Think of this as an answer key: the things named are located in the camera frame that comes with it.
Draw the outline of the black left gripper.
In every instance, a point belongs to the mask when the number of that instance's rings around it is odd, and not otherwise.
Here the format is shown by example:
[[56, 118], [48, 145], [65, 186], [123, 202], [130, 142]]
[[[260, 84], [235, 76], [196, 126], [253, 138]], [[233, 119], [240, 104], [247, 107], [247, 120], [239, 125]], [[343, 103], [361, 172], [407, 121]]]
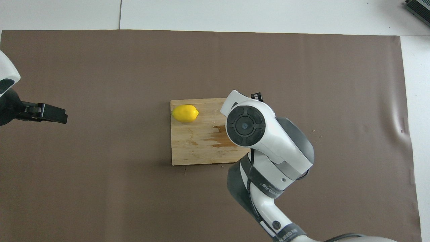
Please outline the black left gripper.
[[49, 121], [66, 124], [66, 110], [46, 103], [30, 103], [20, 100], [12, 88], [0, 98], [0, 125], [6, 125], [14, 119], [22, 121]]

